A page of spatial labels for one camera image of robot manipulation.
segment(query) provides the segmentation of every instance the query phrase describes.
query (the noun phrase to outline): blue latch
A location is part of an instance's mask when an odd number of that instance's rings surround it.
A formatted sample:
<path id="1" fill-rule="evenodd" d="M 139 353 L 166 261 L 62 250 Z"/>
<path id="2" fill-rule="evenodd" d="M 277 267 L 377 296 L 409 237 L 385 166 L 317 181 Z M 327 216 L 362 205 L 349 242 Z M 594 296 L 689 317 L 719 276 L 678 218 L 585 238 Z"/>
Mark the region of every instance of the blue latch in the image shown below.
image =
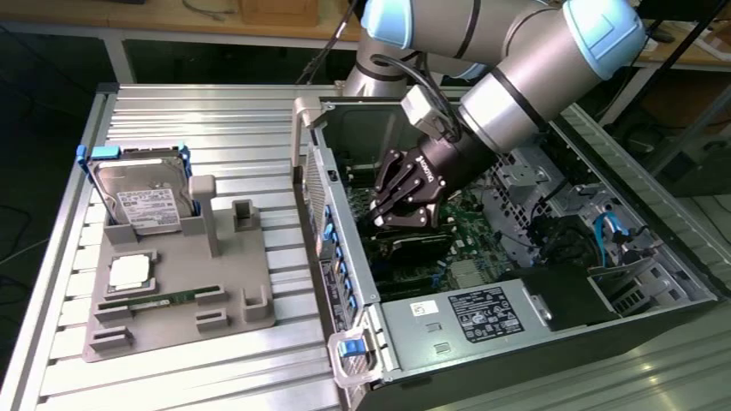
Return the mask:
<path id="1" fill-rule="evenodd" d="M 329 225 L 325 226 L 325 231 L 322 232 L 323 240 L 330 240 L 334 234 L 335 234 L 335 224 L 329 223 Z"/>
<path id="2" fill-rule="evenodd" d="M 81 144 L 77 148 L 77 164 L 85 170 L 85 174 L 90 174 L 90 167 L 87 167 L 87 146 Z"/>
<path id="3" fill-rule="evenodd" d="M 338 352 L 341 353 L 342 358 L 366 355 L 369 353 L 366 342 L 362 339 L 345 340 L 338 345 Z"/>
<path id="4" fill-rule="evenodd" d="M 191 149 L 187 148 L 186 143 L 179 144 L 181 159 L 183 160 L 183 167 L 186 168 L 186 177 L 191 178 L 194 175 L 194 169 L 191 168 Z"/>
<path id="5" fill-rule="evenodd" d="M 117 160 L 122 153 L 119 146 L 101 146 L 91 149 L 93 160 Z"/>
<path id="6" fill-rule="evenodd" d="M 594 220 L 594 238 L 597 240 L 597 245 L 599 246 L 599 252 L 602 255 L 602 267 L 607 266 L 607 253 L 605 252 L 605 218 L 609 220 L 609 227 L 613 230 L 613 233 L 622 233 L 623 235 L 630 235 L 630 230 L 626 229 L 619 222 L 619 217 L 613 211 L 603 212 Z"/>

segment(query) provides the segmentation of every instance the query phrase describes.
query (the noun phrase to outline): ventilation grille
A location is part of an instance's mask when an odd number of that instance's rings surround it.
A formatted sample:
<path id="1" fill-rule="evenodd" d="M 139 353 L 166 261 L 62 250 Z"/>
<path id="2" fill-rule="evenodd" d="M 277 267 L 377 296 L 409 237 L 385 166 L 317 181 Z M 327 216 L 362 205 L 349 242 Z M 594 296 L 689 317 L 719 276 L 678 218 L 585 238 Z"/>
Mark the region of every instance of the ventilation grille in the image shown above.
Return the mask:
<path id="1" fill-rule="evenodd" d="M 313 213 L 315 233 L 322 233 L 325 218 L 325 187 L 322 186 L 318 162 L 315 161 L 314 149 L 307 153 L 306 167 L 306 201 Z"/>
<path id="2" fill-rule="evenodd" d="M 501 156 L 498 158 L 498 162 L 490 169 L 490 176 L 493 178 L 493 182 L 495 185 L 495 191 L 498 194 L 498 200 L 502 202 L 501 204 L 501 210 L 503 210 L 503 214 L 506 217 L 515 218 L 515 221 L 518 222 L 522 229 L 527 229 L 530 225 L 530 213 L 531 210 L 526 210 L 523 208 L 523 205 L 518 204 L 515 205 L 511 202 L 511 199 L 507 195 L 507 190 L 503 187 L 503 184 L 501 184 L 501 179 L 498 178 L 498 172 L 502 167 L 506 165 L 514 165 L 518 163 L 515 157 L 513 154 L 507 154 L 505 156 Z M 537 211 L 534 212 L 534 217 L 543 216 L 545 214 L 551 214 L 553 208 L 550 205 L 541 205 L 537 208 Z"/>

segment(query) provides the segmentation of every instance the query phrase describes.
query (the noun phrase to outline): hard drive label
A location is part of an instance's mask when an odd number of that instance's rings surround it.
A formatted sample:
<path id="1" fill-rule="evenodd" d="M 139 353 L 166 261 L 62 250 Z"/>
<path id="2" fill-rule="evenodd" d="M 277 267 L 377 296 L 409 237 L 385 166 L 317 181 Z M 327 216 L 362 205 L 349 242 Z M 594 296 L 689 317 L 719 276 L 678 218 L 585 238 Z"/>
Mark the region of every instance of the hard drive label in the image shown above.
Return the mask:
<path id="1" fill-rule="evenodd" d="M 525 331 L 501 287 L 453 295 L 450 304 L 470 343 L 481 343 Z"/>
<path id="2" fill-rule="evenodd" d="M 181 224 L 179 208 L 171 189 L 129 191 L 117 196 L 135 229 Z"/>

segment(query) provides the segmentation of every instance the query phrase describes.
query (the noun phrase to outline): black cable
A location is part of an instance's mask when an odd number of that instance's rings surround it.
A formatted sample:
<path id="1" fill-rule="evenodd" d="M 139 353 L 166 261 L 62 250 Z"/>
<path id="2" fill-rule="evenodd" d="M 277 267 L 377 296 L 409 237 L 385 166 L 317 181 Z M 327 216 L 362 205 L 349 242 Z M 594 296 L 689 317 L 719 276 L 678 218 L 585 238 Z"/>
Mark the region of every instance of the black cable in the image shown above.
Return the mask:
<path id="1" fill-rule="evenodd" d="M 403 62 L 407 62 L 407 61 L 411 60 L 414 57 L 418 57 L 419 54 L 422 54 L 422 51 L 413 51 L 409 55 L 406 55 L 405 57 L 402 57 L 402 61 L 403 61 Z"/>
<path id="2" fill-rule="evenodd" d="M 14 287 L 17 289 L 21 289 L 23 291 L 23 296 L 21 298 L 17 298 L 15 300 L 0 301 L 0 306 L 10 306 L 11 304 L 18 304 L 19 302 L 23 302 L 29 299 L 31 295 L 31 288 L 14 278 L 10 278 L 9 276 L 0 276 L 0 289 L 6 287 Z"/>
<path id="3" fill-rule="evenodd" d="M 321 49 L 321 52 L 318 55 L 310 60 L 310 63 L 306 65 L 306 68 L 302 70 L 302 74 L 299 75 L 298 81 L 295 81 L 295 85 L 302 85 L 306 77 L 307 78 L 307 84 L 313 84 L 313 79 L 315 78 L 315 75 L 318 74 L 318 70 L 321 69 L 322 63 L 325 62 L 326 57 L 330 54 L 330 50 L 333 50 L 333 47 L 335 47 L 337 42 L 341 40 L 341 34 L 343 34 L 343 31 L 346 30 L 347 22 L 351 20 L 351 16 L 355 12 L 355 6 L 361 0 L 354 0 L 351 2 L 350 7 L 347 8 L 343 18 L 341 19 L 341 23 L 335 27 L 335 32 L 333 32 L 333 36 L 330 36 L 329 43 L 325 45 L 325 47 Z"/>
<path id="4" fill-rule="evenodd" d="M 2 24 L 0 24 L 0 30 L 5 31 L 5 33 L 11 36 L 11 38 L 15 40 L 15 42 L 34 55 L 34 57 L 49 67 L 54 69 L 54 71 L 69 81 L 70 84 L 73 84 L 79 90 L 82 90 L 85 93 L 90 94 L 91 96 L 95 95 L 95 92 L 87 89 L 77 80 L 74 80 L 69 75 L 61 70 L 59 67 L 57 67 L 57 64 L 53 63 L 51 60 L 49 60 L 42 54 L 31 47 L 13 32 L 9 30 Z"/>
<path id="5" fill-rule="evenodd" d="M 642 56 L 642 52 L 645 51 L 645 48 L 647 47 L 647 43 L 650 42 L 650 36 L 653 34 L 653 32 L 661 27 L 661 24 L 663 23 L 662 20 L 658 20 L 653 23 L 653 25 L 650 26 L 650 28 L 647 29 L 646 33 L 647 33 L 647 38 L 645 40 L 645 44 L 642 45 L 642 49 L 639 49 L 639 53 L 638 55 L 635 56 L 635 58 L 633 59 L 633 62 L 630 63 L 630 66 L 627 67 L 627 75 L 625 76 L 625 81 L 623 81 L 623 84 L 622 86 L 619 87 L 619 91 L 617 92 L 615 94 L 615 97 L 613 97 L 613 99 L 610 100 L 607 106 L 597 113 L 597 116 L 594 116 L 594 118 L 597 120 L 601 120 L 602 116 L 605 116 L 605 113 L 607 113 L 609 109 L 611 108 L 613 105 L 615 105 L 615 101 L 617 99 L 619 98 L 619 95 L 622 94 L 622 92 L 625 91 L 625 88 L 627 87 L 627 85 L 630 84 L 630 80 L 633 79 L 633 66 L 635 65 L 635 63 L 638 62 L 638 59 L 641 58 Z"/>
<path id="6" fill-rule="evenodd" d="M 714 195 L 714 196 L 713 196 L 713 199 L 717 200 L 717 203 L 719 203 L 721 208 L 723 208 L 726 211 L 731 212 L 731 210 L 729 209 L 729 207 L 721 202 L 719 197 L 717 197 L 717 196 Z"/>
<path id="7" fill-rule="evenodd" d="M 519 239 L 511 237 L 510 235 L 507 235 L 505 232 L 502 231 L 497 231 L 495 233 L 498 235 L 498 241 L 501 241 L 501 237 L 505 237 L 507 238 L 510 241 L 513 241 L 515 244 L 521 244 L 523 247 L 527 247 L 527 248 L 539 248 L 537 246 L 531 246 L 529 244 L 526 244 L 523 241 L 521 241 Z"/>
<path id="8" fill-rule="evenodd" d="M 443 110 L 447 111 L 446 114 L 450 116 L 450 120 L 453 123 L 451 129 L 453 129 L 453 134 L 455 136 L 454 138 L 459 139 L 462 136 L 462 126 L 461 126 L 458 114 L 455 112 L 454 107 L 450 104 L 450 101 L 447 100 L 447 97 L 442 93 L 439 87 L 434 85 L 434 81 L 430 81 L 426 78 L 427 76 L 425 76 L 419 72 L 419 70 L 417 70 L 414 67 L 411 67 L 406 62 L 403 62 L 398 58 L 386 56 L 383 54 L 374 54 L 370 57 L 370 60 L 374 63 L 382 62 L 397 67 L 417 81 L 417 83 L 419 83 L 426 88 L 426 90 L 430 92 L 430 95 L 433 96 L 435 103 L 442 107 Z"/>
<path id="9" fill-rule="evenodd" d="M 557 194 L 567 186 L 567 184 L 569 184 L 569 178 L 565 178 L 563 181 L 557 186 L 557 188 L 549 193 L 549 195 L 538 199 L 537 203 L 534 204 L 534 208 L 530 211 L 529 225 L 534 223 L 534 216 L 537 215 L 538 207 L 546 205 L 546 203 L 557 196 Z"/>
<path id="10" fill-rule="evenodd" d="M 15 251 L 18 250 L 19 244 L 21 244 L 21 239 L 23 238 L 23 235 L 26 234 L 26 230 L 29 229 L 29 226 L 34 222 L 34 217 L 31 216 L 30 212 L 27 212 L 26 210 L 22 210 L 21 208 L 17 208 L 11 205 L 2 205 L 0 204 L 0 208 L 5 208 L 6 210 L 15 211 L 26 217 L 26 221 L 23 222 L 23 225 L 21 226 L 19 234 L 15 235 L 15 239 L 13 240 L 11 249 L 5 254 L 5 256 L 0 257 L 0 261 L 3 261 L 9 257 L 11 257 L 13 254 L 15 253 Z"/>
<path id="11" fill-rule="evenodd" d="M 443 95 L 442 90 L 439 88 L 439 85 L 437 84 L 437 81 L 434 81 L 434 77 L 431 76 L 431 70 L 430 70 L 430 62 L 427 59 L 426 53 L 418 54 L 417 59 L 417 69 L 422 70 L 422 74 L 425 75 L 425 79 L 430 82 L 430 85 L 433 86 L 433 90 L 435 90 L 445 98 L 438 98 L 437 103 L 441 105 L 442 112 L 450 112 L 450 100 L 447 99 L 447 96 Z"/>
<path id="12" fill-rule="evenodd" d="M 589 235 L 586 235 L 582 231 L 579 231 L 577 227 L 567 227 L 565 231 L 574 232 L 586 240 L 586 244 L 590 245 L 590 248 L 593 249 L 594 254 L 597 255 L 597 265 L 602 265 L 602 253 L 599 251 L 599 247 L 597 247 L 597 242 L 594 242 L 594 239 Z"/>
<path id="13" fill-rule="evenodd" d="M 207 10 L 207 9 L 199 9 L 189 0 L 181 0 L 183 2 L 183 5 L 189 10 L 191 10 L 194 13 L 198 13 L 201 15 L 207 15 L 210 18 L 213 18 L 217 21 L 223 21 L 225 18 L 221 15 L 234 15 L 237 13 L 237 10 L 227 9 L 227 10 Z"/>
<path id="14" fill-rule="evenodd" d="M 74 118 L 78 118 L 78 119 L 85 119 L 82 116 L 79 116 L 78 114 L 73 113 L 71 111 L 66 111 L 65 109 L 62 109 L 61 107 L 55 107 L 54 105 L 49 104 L 49 103 L 45 103 L 43 101 L 38 101 L 27 92 L 23 91 L 23 89 L 21 89 L 21 87 L 15 86 L 3 76 L 3 74 L 0 73 L 0 82 L 5 84 L 6 88 L 9 90 L 11 90 L 13 92 L 15 92 L 19 96 L 22 96 L 23 98 L 26 98 L 29 100 L 29 103 L 30 103 L 30 107 L 27 109 L 27 113 L 23 115 L 23 117 L 29 117 L 31 115 L 31 113 L 34 112 L 34 109 L 35 107 L 39 105 L 42 107 L 45 107 L 46 109 L 51 110 L 51 111 L 55 111 L 61 114 L 66 114 L 67 116 L 73 116 Z"/>

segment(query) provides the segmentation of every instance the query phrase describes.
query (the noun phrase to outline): metal workbench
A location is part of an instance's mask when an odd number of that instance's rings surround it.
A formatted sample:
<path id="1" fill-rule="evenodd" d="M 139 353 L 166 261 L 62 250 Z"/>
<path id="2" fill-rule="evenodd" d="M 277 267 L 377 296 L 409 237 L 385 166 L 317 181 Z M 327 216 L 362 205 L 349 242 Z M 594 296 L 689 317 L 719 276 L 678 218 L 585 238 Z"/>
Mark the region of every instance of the metal workbench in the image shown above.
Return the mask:
<path id="1" fill-rule="evenodd" d="M 123 86 L 98 95 L 86 145 L 186 141 L 195 174 L 218 177 L 214 207 L 229 208 L 233 200 L 249 198 L 262 209 L 278 323 L 113 360 L 82 360 L 105 208 L 75 169 L 0 409 L 339 409 L 290 183 L 293 100 L 335 94 L 331 86 Z M 631 160 L 601 128 L 575 106 L 565 117 L 622 175 Z M 661 188 L 642 186 L 654 182 L 637 170 L 625 174 L 633 188 L 653 196 L 655 211 L 674 201 Z M 731 280 L 729 251 L 706 240 L 703 228 L 686 216 L 671 216 L 669 222 L 685 241 L 702 238 L 697 252 L 719 278 Z M 731 409 L 729 314 L 723 306 L 621 357 L 443 409 Z"/>

